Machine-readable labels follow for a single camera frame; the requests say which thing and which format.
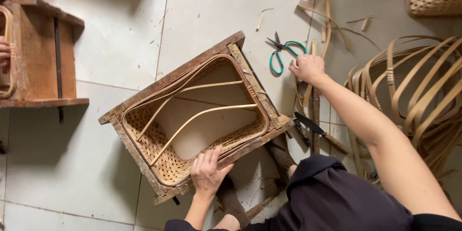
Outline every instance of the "wooden knife handle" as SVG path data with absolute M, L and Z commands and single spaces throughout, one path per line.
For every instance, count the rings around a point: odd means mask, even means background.
M 349 154 L 350 151 L 348 149 L 348 147 L 346 147 L 345 145 L 342 145 L 342 143 L 340 143 L 340 141 L 338 141 L 337 139 L 335 139 L 332 135 L 330 135 L 329 133 L 326 133 L 326 135 L 324 136 L 324 138 L 329 141 L 329 143 L 333 144 L 341 153 L 343 154 Z

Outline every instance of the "brown sock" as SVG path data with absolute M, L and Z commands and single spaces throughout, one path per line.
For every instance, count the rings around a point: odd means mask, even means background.
M 287 148 L 286 135 L 281 134 L 273 140 L 265 144 L 269 155 L 273 158 L 274 162 L 281 175 L 282 180 L 287 184 L 289 182 L 289 168 L 292 165 L 297 165 L 290 156 L 289 149 Z
M 224 178 L 220 188 L 218 188 L 217 198 L 225 211 L 225 215 L 233 215 L 239 221 L 241 229 L 250 224 L 250 219 L 237 199 L 234 185 L 228 176 Z

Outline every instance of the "hand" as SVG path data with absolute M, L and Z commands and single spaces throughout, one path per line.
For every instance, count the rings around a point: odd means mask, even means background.
M 0 37 L 0 67 L 6 66 L 10 60 L 10 44 Z
M 215 149 L 206 151 L 205 154 L 199 154 L 193 161 L 191 177 L 196 188 L 194 196 L 198 196 L 199 199 L 211 201 L 224 177 L 234 166 L 234 164 L 230 164 L 218 170 L 217 162 L 222 148 L 222 145 L 218 145 Z
M 316 86 L 319 80 L 327 76 L 324 73 L 324 60 L 319 56 L 300 55 L 297 57 L 297 65 L 298 69 L 291 66 L 289 70 L 295 77 L 313 86 Z

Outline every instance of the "forearm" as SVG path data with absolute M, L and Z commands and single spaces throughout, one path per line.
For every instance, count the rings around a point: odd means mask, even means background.
M 202 230 L 204 226 L 205 216 L 207 215 L 207 211 L 213 201 L 212 198 L 200 198 L 196 194 L 193 197 L 193 202 L 191 203 L 191 207 L 189 207 L 188 214 L 185 217 L 185 221 L 189 222 L 193 228 L 198 230 Z
M 460 217 L 409 139 L 382 112 L 327 75 L 316 87 L 366 144 L 384 189 L 413 214 Z
M 366 144 L 377 146 L 387 140 L 407 137 L 378 109 L 355 93 L 323 75 L 316 85 L 345 124 Z

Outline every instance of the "green scissors handle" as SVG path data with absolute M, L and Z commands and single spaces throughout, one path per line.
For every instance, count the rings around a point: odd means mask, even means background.
M 303 44 L 297 42 L 297 41 L 287 41 L 285 44 L 284 44 L 284 47 L 286 47 L 287 49 L 289 49 L 289 51 L 291 53 L 293 53 L 295 56 L 298 56 L 298 53 L 296 53 L 290 46 L 288 46 L 287 44 L 297 44 L 299 45 L 302 49 L 303 49 L 303 54 L 306 54 L 306 48 Z M 284 71 L 284 65 L 282 64 L 282 61 L 281 61 L 281 57 L 279 55 L 279 51 L 280 50 L 277 50 L 277 51 L 274 51 L 272 54 L 271 54 L 271 57 L 269 58 L 269 66 L 271 67 L 271 70 L 275 73 L 275 74 L 278 74 L 280 75 L 283 71 Z M 278 58 L 278 63 L 279 65 L 281 66 L 281 70 L 280 71 L 276 71 L 276 69 L 274 69 L 273 67 L 273 56 L 274 56 L 274 53 L 276 53 L 276 57 Z

